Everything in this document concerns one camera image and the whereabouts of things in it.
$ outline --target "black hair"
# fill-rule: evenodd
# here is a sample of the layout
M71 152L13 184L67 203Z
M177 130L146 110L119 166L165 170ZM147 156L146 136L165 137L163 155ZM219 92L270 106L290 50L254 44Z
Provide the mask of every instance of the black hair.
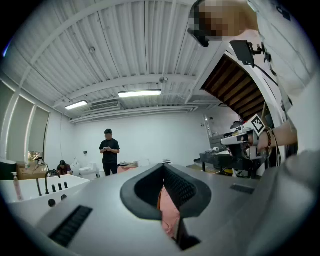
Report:
M106 129L106 130L104 131L104 134L112 134L112 130L111 130L111 129Z

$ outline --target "black faucet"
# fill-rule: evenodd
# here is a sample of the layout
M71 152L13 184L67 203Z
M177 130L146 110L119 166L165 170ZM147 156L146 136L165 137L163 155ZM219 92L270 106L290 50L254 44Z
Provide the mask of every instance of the black faucet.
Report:
M46 195L49 195L49 191L48 191L48 184L47 184L47 176L48 176L48 173L55 173L59 176L59 179L61 179L59 173L57 173L55 170L48 170L46 173L45 173L45 194Z

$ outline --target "wooden staircase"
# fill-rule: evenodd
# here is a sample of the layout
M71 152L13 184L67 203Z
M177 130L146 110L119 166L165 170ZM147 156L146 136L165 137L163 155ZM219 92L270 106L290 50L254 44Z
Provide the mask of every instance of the wooden staircase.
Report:
M265 99L251 76L223 55L202 88L236 112L244 121L262 111Z

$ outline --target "fluorescent light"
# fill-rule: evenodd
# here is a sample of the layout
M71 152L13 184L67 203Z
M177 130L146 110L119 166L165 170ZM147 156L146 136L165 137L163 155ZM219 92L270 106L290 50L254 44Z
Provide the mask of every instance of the fluorescent light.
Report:
M79 101L77 103L73 103L73 104L71 104L69 106L66 106L65 108L67 110L72 110L72 109L75 109L77 107L81 107L81 106L84 106L84 105L87 105L87 104L88 104L88 102L86 100L82 100L82 101Z
M154 90L135 90L135 91L121 91L119 92L120 98L127 98L127 97L137 97L137 96L152 96L152 95L160 95L160 89Z

